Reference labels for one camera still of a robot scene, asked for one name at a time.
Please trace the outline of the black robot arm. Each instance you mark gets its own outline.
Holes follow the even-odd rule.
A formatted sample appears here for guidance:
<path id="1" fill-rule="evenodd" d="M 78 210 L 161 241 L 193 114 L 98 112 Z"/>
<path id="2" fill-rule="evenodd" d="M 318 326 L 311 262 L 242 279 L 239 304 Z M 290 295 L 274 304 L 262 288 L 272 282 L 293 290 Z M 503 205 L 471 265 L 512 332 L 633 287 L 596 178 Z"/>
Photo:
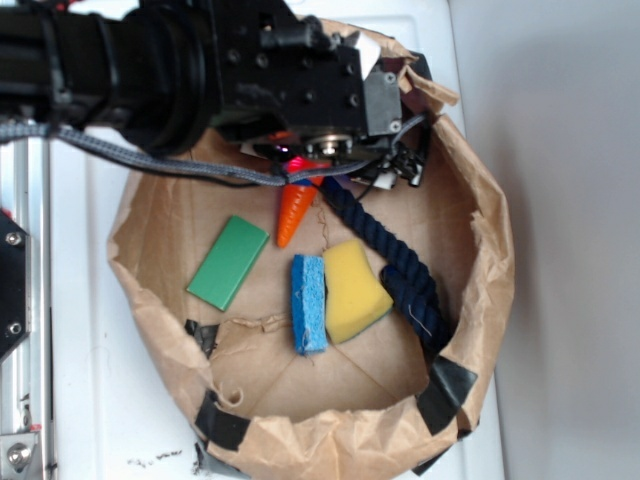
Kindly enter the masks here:
<path id="1" fill-rule="evenodd" d="M 1 11 L 1 117 L 107 126 L 156 155 L 206 129 L 235 144 L 363 156 L 401 127 L 395 75 L 359 33 L 282 1 L 144 1 L 120 20 L 23 1 Z"/>

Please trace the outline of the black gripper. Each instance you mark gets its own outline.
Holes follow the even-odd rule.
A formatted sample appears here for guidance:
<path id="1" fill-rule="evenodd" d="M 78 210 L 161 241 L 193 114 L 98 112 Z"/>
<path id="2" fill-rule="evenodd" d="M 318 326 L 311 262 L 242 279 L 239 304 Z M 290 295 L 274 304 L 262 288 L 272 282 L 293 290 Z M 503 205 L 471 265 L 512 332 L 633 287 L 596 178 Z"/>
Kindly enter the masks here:
<path id="1" fill-rule="evenodd" d="M 211 126 L 226 141 L 308 158 L 373 160 L 402 126 L 397 79 L 361 31 L 331 33 L 283 1 L 211 4 L 219 102 Z"/>

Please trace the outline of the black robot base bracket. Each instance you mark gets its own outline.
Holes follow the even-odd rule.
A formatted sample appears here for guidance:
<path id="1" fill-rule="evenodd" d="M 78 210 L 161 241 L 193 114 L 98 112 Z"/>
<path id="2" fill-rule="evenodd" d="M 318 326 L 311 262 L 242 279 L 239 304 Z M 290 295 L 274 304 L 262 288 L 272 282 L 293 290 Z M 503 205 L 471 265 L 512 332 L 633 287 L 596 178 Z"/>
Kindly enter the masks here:
<path id="1" fill-rule="evenodd" d="M 31 237 L 1 208 L 1 363 L 30 335 Z"/>

